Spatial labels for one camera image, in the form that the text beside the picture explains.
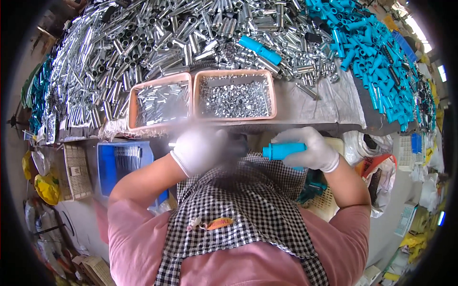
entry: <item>gingham apron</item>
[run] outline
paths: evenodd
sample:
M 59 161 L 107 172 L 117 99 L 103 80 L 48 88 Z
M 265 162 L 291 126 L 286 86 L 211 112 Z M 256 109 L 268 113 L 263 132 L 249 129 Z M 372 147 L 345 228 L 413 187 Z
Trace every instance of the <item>gingham apron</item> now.
M 294 202 L 304 186 L 306 172 L 259 154 L 242 158 L 233 169 L 228 174 L 214 168 L 177 186 L 178 208 L 169 219 L 155 285 L 178 285 L 181 262 L 187 257 L 257 241 L 297 257 L 311 285 L 328 285 Z M 201 217 L 205 223 L 228 217 L 234 223 L 215 230 L 187 231 L 192 217 Z

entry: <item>hand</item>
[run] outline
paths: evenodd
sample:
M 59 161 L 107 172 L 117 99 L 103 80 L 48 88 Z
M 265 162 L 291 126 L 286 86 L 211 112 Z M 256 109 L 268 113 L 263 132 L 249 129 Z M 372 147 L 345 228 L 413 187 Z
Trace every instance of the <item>hand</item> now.
M 325 173 L 334 171 L 339 165 L 339 153 L 313 127 L 289 129 L 278 134 L 272 143 L 304 143 L 307 150 L 289 154 L 283 163 L 289 167 L 308 167 Z
M 225 130 L 194 128 L 178 138 L 170 154 L 186 176 L 192 177 L 214 167 L 226 146 L 227 138 Z

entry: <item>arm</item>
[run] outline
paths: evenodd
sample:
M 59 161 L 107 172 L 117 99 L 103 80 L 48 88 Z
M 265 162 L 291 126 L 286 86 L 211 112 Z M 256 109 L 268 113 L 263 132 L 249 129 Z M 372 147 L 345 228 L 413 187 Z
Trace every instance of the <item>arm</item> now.
M 370 210 L 371 198 L 362 178 L 313 127 L 284 131 L 272 139 L 272 143 L 277 142 L 302 142 L 307 146 L 303 152 L 288 155 L 284 164 L 322 170 L 340 208 L 366 205 Z
M 167 188 L 187 176 L 170 154 L 122 178 L 113 188 L 109 203 L 130 199 L 141 207 L 149 207 Z
M 188 130 L 169 154 L 122 178 L 111 191 L 109 203 L 130 199 L 149 207 L 167 188 L 212 168 L 226 140 L 224 130 Z
M 364 205 L 371 211 L 371 196 L 366 184 L 341 155 L 337 168 L 330 173 L 324 173 L 324 177 L 339 208 Z

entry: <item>yellow plastic bag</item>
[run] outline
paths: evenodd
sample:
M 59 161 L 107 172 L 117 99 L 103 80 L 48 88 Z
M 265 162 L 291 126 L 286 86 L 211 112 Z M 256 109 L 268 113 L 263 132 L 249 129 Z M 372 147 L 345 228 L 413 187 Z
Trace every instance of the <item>yellow plastic bag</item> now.
M 54 174 L 52 168 L 46 176 L 38 174 L 33 184 L 40 198 L 50 205 L 56 205 L 60 196 L 59 179 Z
M 24 176 L 26 176 L 26 180 L 30 180 L 32 178 L 32 174 L 30 173 L 30 157 L 32 156 L 32 153 L 30 151 L 27 151 L 24 154 L 24 157 L 22 157 L 22 170 L 24 171 Z

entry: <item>pink t-shirt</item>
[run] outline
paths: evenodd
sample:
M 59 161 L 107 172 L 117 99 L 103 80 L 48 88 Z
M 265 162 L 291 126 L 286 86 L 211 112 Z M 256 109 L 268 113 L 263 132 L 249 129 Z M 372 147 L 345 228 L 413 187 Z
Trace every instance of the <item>pink t-shirt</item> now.
M 354 285 L 367 261 L 369 212 L 341 209 L 329 223 L 300 209 L 330 285 Z M 154 217 L 130 200 L 108 208 L 111 275 L 118 286 L 153 285 L 162 258 L 170 213 Z M 181 285 L 309 285 L 299 260 L 277 247 L 254 242 L 185 258 Z

